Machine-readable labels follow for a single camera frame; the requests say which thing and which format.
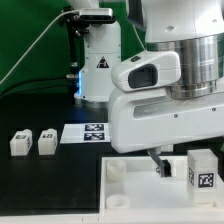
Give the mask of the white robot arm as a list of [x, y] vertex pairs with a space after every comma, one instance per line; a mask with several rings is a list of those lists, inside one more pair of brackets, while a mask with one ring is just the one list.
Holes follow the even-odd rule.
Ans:
[[224, 136], [224, 0], [126, 0], [146, 49], [112, 69], [112, 147], [147, 150], [163, 177], [162, 147]]

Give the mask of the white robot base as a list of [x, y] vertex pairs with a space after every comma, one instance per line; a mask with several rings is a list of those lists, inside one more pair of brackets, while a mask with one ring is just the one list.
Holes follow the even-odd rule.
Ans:
[[[78, 14], [84, 8], [101, 8], [99, 0], [74, 0], [72, 7]], [[117, 20], [84, 22], [88, 24], [84, 35], [85, 62], [74, 99], [83, 106], [106, 108], [114, 90], [111, 69], [121, 61], [121, 27]]]

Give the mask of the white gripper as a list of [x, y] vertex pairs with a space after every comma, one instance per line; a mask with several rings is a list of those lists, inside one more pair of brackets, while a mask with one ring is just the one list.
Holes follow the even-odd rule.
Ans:
[[224, 136], [224, 93], [173, 100], [164, 89], [130, 93], [116, 89], [110, 96], [108, 123], [117, 152], [149, 149], [156, 172], [171, 177], [171, 164], [155, 148]]

